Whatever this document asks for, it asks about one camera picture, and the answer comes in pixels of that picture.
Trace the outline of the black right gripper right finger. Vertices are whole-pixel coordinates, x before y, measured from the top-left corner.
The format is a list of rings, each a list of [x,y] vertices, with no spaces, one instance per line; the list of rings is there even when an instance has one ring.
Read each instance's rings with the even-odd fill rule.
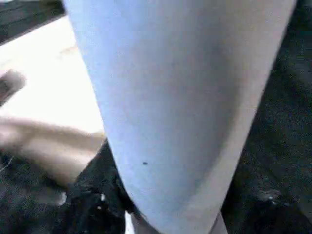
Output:
[[[310,234],[312,223],[277,179],[252,157],[241,157],[221,208],[230,234]]]

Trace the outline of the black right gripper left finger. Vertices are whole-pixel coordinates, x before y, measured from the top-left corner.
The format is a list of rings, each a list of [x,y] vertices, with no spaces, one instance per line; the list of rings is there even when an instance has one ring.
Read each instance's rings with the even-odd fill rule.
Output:
[[[54,234],[123,234],[135,206],[124,189],[108,141],[66,192]]]

